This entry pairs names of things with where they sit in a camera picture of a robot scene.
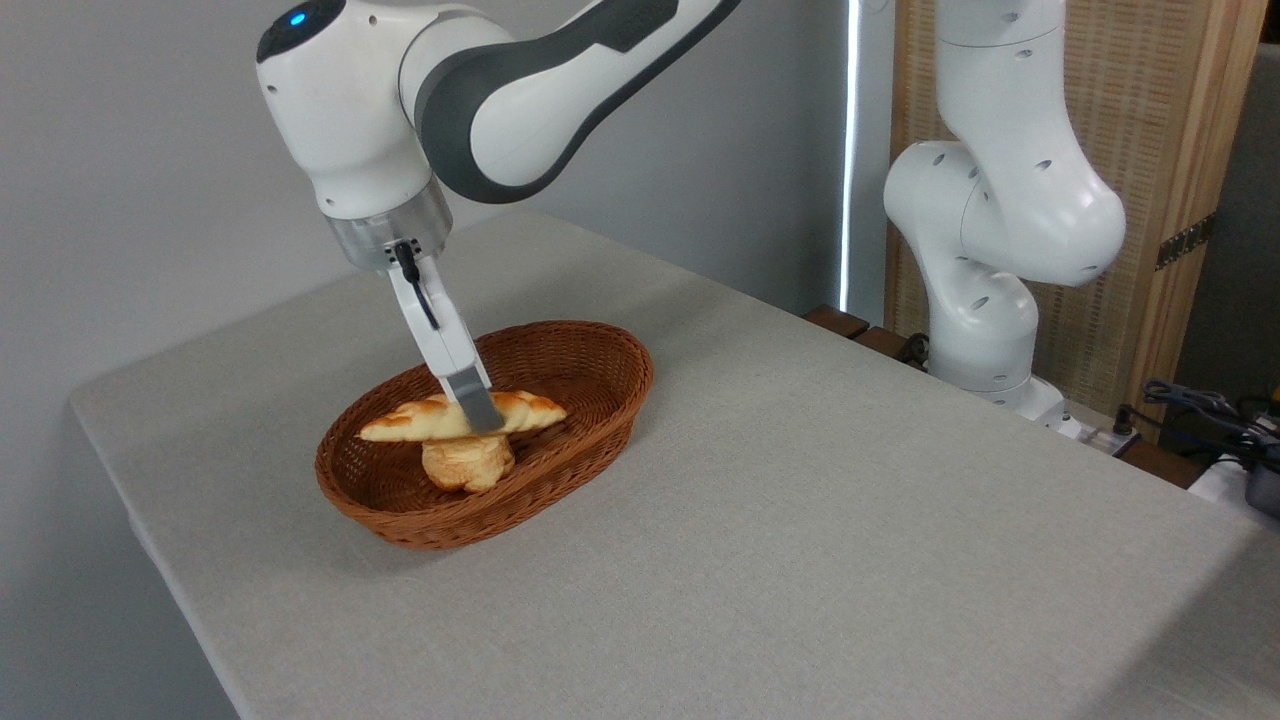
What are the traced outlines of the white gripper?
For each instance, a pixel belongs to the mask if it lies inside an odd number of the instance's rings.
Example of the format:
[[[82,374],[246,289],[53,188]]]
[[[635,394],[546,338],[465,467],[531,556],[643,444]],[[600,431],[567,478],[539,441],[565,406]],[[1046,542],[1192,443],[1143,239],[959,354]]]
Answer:
[[[410,269],[390,265],[388,275],[404,322],[429,370],[448,398],[458,404],[474,434],[498,432],[506,423],[490,393],[490,378],[453,299],[445,290],[436,259],[417,256]]]

